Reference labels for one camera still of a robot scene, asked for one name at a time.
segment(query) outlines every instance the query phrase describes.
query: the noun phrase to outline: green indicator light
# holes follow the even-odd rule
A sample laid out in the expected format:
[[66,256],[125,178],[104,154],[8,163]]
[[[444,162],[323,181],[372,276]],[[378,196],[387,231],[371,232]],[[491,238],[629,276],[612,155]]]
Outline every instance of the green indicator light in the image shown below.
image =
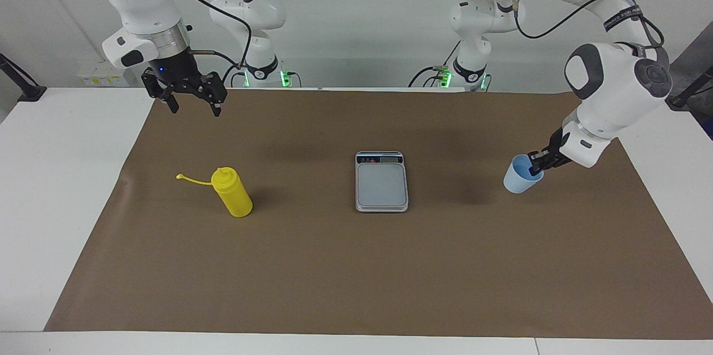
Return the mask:
[[488,74],[483,75],[483,81],[481,82],[481,90],[488,90],[490,86],[490,78],[491,76]]
[[290,75],[288,75],[285,71],[280,71],[280,75],[282,76],[282,85],[284,87],[290,86],[292,84],[292,79],[290,78]]
[[451,86],[451,79],[453,79],[453,74],[450,71],[446,71],[445,76],[441,76],[441,87],[448,88]]

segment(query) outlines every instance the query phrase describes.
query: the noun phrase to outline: white wall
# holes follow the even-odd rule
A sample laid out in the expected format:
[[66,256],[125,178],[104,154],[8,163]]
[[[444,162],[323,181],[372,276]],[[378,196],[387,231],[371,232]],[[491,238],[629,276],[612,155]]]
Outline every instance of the white wall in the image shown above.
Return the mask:
[[[239,58],[242,48],[211,23],[193,0],[175,0],[188,24],[193,48],[213,48]],[[403,86],[413,74],[445,60],[457,35],[448,13],[463,0],[282,0],[287,24],[272,33],[278,56],[310,86]],[[667,36],[672,58],[710,22],[710,0],[638,0]],[[558,0],[524,0],[528,32],[550,27],[573,8]],[[68,12],[63,14],[63,5]],[[79,27],[71,18],[76,19]],[[92,45],[118,29],[107,0],[0,0],[0,50],[50,86],[75,82],[76,60],[96,58]],[[91,45],[82,35],[86,33]],[[604,40],[588,12],[560,32],[533,42],[516,32],[491,37],[492,88],[564,91],[563,63],[584,42]],[[219,59],[201,58],[203,71],[224,70]]]

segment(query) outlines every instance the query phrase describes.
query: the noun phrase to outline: light blue cup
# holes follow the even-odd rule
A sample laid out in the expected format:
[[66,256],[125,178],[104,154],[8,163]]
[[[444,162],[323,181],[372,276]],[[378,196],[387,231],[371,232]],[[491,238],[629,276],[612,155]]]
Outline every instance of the light blue cup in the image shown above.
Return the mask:
[[515,156],[510,163],[510,167],[507,168],[507,173],[505,174],[505,179],[502,180],[502,184],[512,193],[523,193],[527,191],[532,185],[537,184],[545,177],[545,172],[543,171],[540,171],[539,174],[533,177],[530,175],[530,167],[532,167],[532,162],[527,154]]

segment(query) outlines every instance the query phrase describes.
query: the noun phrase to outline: brown paper mat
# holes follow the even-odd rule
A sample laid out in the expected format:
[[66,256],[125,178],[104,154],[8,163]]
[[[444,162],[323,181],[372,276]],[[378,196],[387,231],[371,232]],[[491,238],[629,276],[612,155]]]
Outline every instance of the brown paper mat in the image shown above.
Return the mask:
[[[572,94],[231,91],[156,104],[46,330],[713,339],[713,306],[618,142],[502,187]],[[354,209],[354,154],[399,150],[411,207]],[[208,179],[235,167],[255,210]]]

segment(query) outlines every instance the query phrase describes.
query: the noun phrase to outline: digital kitchen scale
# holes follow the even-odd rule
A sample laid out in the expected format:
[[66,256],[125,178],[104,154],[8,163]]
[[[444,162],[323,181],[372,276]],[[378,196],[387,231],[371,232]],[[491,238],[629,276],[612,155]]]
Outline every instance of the digital kitchen scale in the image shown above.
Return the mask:
[[402,213],[408,209],[406,165],[400,152],[359,152],[356,209],[364,213]]

